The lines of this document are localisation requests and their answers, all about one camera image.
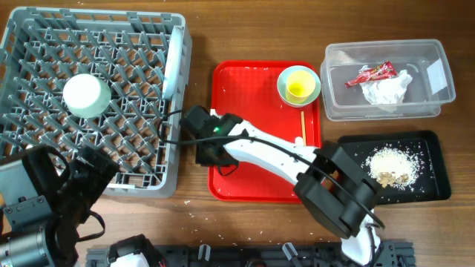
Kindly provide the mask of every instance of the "light blue bowl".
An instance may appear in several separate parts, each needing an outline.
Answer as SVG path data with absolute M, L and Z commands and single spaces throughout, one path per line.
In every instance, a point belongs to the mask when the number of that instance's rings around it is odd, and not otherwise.
M 285 98 L 285 90 L 286 90 L 285 82 L 286 82 L 287 78 L 289 78 L 289 75 L 292 72 L 297 71 L 297 70 L 304 70 L 304 71 L 310 73 L 312 75 L 312 77 L 315 79 L 315 90 L 301 104 L 294 104 L 292 102 L 289 102 Z M 320 94 L 320 91 L 321 91 L 320 78 L 318 78 L 318 75 L 317 75 L 317 73 L 315 73 L 315 71 L 309 69 L 308 67 L 304 67 L 304 66 L 288 67 L 287 69 L 282 71 L 282 73 L 279 75 L 279 77 L 277 79 L 277 90 L 279 92 L 279 96 L 281 96 L 282 101 L 284 101 L 286 104 L 288 104 L 289 106 L 294 107 L 294 108 L 302 108 L 302 107 L 314 102 L 315 99 L 317 99 L 317 97 L 318 97 L 318 95 Z

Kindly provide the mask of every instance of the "white label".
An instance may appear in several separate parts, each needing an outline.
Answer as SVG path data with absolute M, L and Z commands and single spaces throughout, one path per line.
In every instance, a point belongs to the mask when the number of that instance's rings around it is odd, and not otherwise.
M 432 94 L 436 94 L 440 90 L 447 87 L 447 79 L 445 79 L 444 66 L 442 66 L 442 60 L 439 59 L 427 68 L 427 74 L 429 75 L 430 89 Z

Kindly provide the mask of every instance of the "red tray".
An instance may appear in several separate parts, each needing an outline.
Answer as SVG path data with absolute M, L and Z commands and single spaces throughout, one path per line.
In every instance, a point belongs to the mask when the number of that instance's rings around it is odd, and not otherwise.
M 286 105 L 278 95 L 277 78 L 287 67 L 306 62 L 226 61 L 213 74 L 212 108 L 220 115 L 233 113 L 269 134 L 294 142 L 302 136 L 301 111 L 305 113 L 307 145 L 321 146 L 318 99 L 304 108 Z M 222 168 L 226 174 L 235 167 Z M 222 177 L 209 169 L 208 187 L 219 200 L 299 203 L 293 186 L 256 165 L 242 162 Z

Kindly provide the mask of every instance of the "red tray rim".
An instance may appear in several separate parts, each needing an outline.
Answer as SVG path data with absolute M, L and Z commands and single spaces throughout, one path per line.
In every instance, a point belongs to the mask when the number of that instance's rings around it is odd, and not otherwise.
M 217 87 L 217 79 L 218 79 L 218 74 L 219 72 L 222 71 L 222 69 L 226 67 L 234 67 L 236 64 L 242 65 L 243 63 L 246 63 L 250 67 L 292 67 L 296 65 L 301 65 L 308 67 L 309 69 L 315 71 L 315 73 L 318 73 L 317 70 L 308 62 L 303 62 L 303 61 L 269 61 L 269 60 L 226 60 L 221 62 L 213 71 L 213 84 L 212 84 L 212 92 L 216 89 Z M 214 108 L 216 106 L 215 98 L 213 97 L 213 93 L 211 96 L 211 108 Z M 316 131 L 313 131 L 314 134 L 314 140 L 315 140 L 315 146 L 316 147 L 321 147 L 321 128 L 320 128 L 320 96 L 312 103 L 312 113 L 314 117 L 314 129 L 317 129 Z M 289 199 L 278 199 L 278 198 L 273 198 L 273 199 L 265 199 L 263 200 L 260 197 L 235 197 L 234 199 L 229 199 L 229 198 L 222 198 L 219 197 L 220 195 L 216 192 L 216 190 L 212 187 L 212 180 L 214 177 L 214 168 L 215 167 L 209 167 L 208 168 L 208 190 L 211 192 L 213 197 L 220 201 L 225 201 L 225 202 L 267 202 L 267 203 L 282 203 L 282 204 L 300 204 L 301 201 L 299 199 L 294 199 L 294 200 L 289 200 Z

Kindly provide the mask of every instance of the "dish rack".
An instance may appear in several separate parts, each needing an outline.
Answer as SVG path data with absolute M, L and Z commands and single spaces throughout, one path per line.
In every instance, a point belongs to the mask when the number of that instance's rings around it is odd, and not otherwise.
M 175 30 L 183 33 L 178 48 L 169 47 Z M 46 144 L 72 160 L 87 145 L 120 164 L 104 194 L 170 197 L 180 150 L 161 142 L 158 132 L 177 139 L 180 115 L 156 126 L 183 106 L 191 46 L 176 13 L 16 8 L 0 43 L 0 156 Z M 168 59 L 173 49 L 180 56 Z M 179 68 L 168 74 L 171 61 Z M 110 86 L 112 100 L 100 117 L 82 119 L 66 108 L 62 89 L 77 73 Z M 170 100 L 162 98 L 167 78 L 176 81 Z

